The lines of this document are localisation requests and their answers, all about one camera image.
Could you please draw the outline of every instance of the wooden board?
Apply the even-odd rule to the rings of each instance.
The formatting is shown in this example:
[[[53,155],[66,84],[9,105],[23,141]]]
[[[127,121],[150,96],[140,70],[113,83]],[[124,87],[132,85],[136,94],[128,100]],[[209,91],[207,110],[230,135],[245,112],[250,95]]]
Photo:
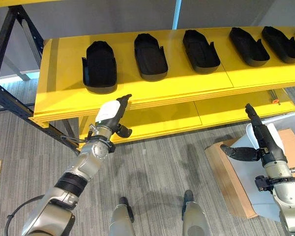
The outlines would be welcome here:
[[[231,146],[235,141],[237,139],[213,144],[205,150],[205,153],[230,214],[253,218],[257,214],[254,212],[231,162],[220,148],[222,144]]]
[[[229,37],[230,28],[222,28],[219,31],[210,29],[207,32],[207,37],[214,41],[224,69],[235,88],[295,81],[295,63],[286,64],[279,59],[262,37],[263,27],[242,27],[242,29],[250,33],[255,40],[262,39],[262,44],[270,55],[270,60],[263,66],[251,67],[241,59]],[[276,29],[281,30],[287,38],[295,37],[294,27],[276,27]]]
[[[268,91],[195,101],[202,125],[205,127],[248,120],[245,105],[250,103],[262,117],[273,116],[284,111],[295,111],[294,103],[284,89],[276,89],[280,103],[272,104]]]
[[[261,32],[262,27],[249,29]],[[242,61],[236,59],[238,54],[234,49],[224,50],[225,45],[230,47],[230,30],[198,29],[208,41],[214,41],[222,62],[214,73],[208,75],[192,70],[182,44],[185,29],[148,32],[157,38],[160,46],[164,46],[169,66],[166,78],[158,82],[147,82],[140,77],[133,45],[140,32],[47,40],[32,120],[46,127],[47,122],[52,120],[94,115],[104,102],[128,93],[133,95],[128,109],[135,110],[295,86],[295,65],[279,64],[271,54],[273,62],[266,64],[266,73],[257,72],[263,67],[245,67]],[[81,57],[86,56],[87,47],[96,40],[107,41],[117,61],[118,88],[110,94],[91,93],[82,82]],[[233,76],[234,71],[239,71],[240,76]]]
[[[87,136],[89,125],[94,122],[95,116],[79,118],[81,139]],[[131,128],[132,134],[127,139],[120,138],[117,134],[114,134],[111,141],[117,144],[190,131],[201,126],[201,121],[193,102],[126,111],[120,123]]]
[[[178,103],[126,111],[120,123],[133,129],[123,139],[114,134],[112,142],[123,143],[248,120],[245,105],[251,102],[259,116],[273,116],[295,111],[295,105],[283,89],[276,90],[281,103],[272,104],[267,91],[239,94],[208,100]],[[80,139],[88,135],[95,115],[79,118]]]
[[[60,1],[60,0],[0,0],[0,7],[24,5],[29,3],[38,3],[38,2],[46,2],[46,1]]]

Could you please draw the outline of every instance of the wall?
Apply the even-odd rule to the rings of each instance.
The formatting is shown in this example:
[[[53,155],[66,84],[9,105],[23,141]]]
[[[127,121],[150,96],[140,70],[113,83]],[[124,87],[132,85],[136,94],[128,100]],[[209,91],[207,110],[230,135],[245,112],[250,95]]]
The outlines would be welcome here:
[[[24,5],[44,39],[171,29],[176,0],[66,0]],[[0,28],[7,8],[0,8]],[[295,0],[182,0],[178,28],[295,26]],[[37,69],[16,22],[6,55],[21,70]],[[3,66],[2,75],[11,74]]]
[[[112,32],[171,29],[175,0],[66,0],[24,5],[44,39]],[[0,8],[0,28],[7,7]],[[37,69],[19,23],[6,56],[21,70]],[[0,75],[11,74],[5,67]]]

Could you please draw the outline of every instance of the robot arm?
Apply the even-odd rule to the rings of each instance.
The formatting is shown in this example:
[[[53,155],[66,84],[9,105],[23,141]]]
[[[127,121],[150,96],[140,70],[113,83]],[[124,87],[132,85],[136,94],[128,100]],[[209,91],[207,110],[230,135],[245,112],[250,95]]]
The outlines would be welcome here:
[[[255,179],[259,191],[270,191],[280,208],[280,220],[287,236],[295,236],[295,168],[289,168],[282,149],[276,144],[268,128],[262,124],[254,108],[246,105],[246,113],[251,119],[259,149],[250,147],[232,148],[221,145],[222,150],[231,158],[240,161],[261,159],[267,177]]]
[[[22,229],[22,236],[68,236],[75,216],[72,210],[87,183],[101,167],[108,153],[115,151],[110,137],[117,133],[122,138],[132,130],[119,123],[131,95],[105,103],[90,126],[86,144],[80,155],[51,187],[32,211]]]

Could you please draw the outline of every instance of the cardboard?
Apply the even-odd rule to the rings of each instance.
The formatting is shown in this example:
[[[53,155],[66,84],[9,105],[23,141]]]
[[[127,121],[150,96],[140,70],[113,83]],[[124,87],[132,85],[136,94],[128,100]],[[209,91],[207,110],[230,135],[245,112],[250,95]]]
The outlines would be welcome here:
[[[278,133],[284,144],[288,166],[290,168],[295,167],[295,134],[291,129],[280,130]],[[213,144],[205,150],[205,153],[230,214],[243,218],[253,218],[257,216],[257,213],[253,210],[227,155],[220,148],[221,144],[231,146],[237,140]]]

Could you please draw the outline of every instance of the yellow shelf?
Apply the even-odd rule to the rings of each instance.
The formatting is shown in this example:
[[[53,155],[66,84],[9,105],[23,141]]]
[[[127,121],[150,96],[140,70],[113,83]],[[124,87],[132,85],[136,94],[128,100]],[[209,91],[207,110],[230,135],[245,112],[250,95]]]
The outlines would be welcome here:
[[[154,108],[126,111],[121,122],[133,133],[127,139],[114,134],[114,143],[153,138],[248,120],[246,103],[250,102],[261,117],[295,111],[295,105],[283,89],[276,89],[280,104],[271,104],[267,91],[232,95],[202,101],[178,103]],[[95,116],[79,118],[80,139],[84,139]]]
[[[295,28],[280,28],[289,36]],[[47,40],[41,63],[33,121],[49,121],[94,115],[110,100],[131,93],[129,110],[164,106],[267,89],[295,86],[295,64],[282,64],[270,49],[271,59],[263,67],[247,67],[229,45],[231,28],[198,29],[214,41],[221,65],[208,75],[192,70],[182,39],[185,29],[148,32],[164,46],[168,75],[158,82],[144,81],[134,57],[134,39],[140,32],[102,34]],[[262,27],[245,28],[261,32]],[[105,95],[90,93],[82,82],[82,60],[87,47],[96,40],[107,41],[117,61],[118,88]]]
[[[0,7],[24,5],[29,3],[38,3],[38,2],[46,2],[46,1],[60,1],[60,0],[0,0]]]
[[[287,38],[295,37],[294,27],[276,28],[281,30]],[[255,40],[262,39],[262,44],[270,56],[270,60],[265,65],[251,67],[243,62],[239,54],[234,54],[236,48],[230,37],[227,36],[226,39],[220,37],[220,35],[228,35],[229,29],[223,28],[219,31],[210,30],[208,32],[209,38],[214,39],[216,51],[234,87],[285,84],[295,81],[295,63],[286,64],[279,59],[262,37],[263,27],[242,27],[242,29],[249,32]]]

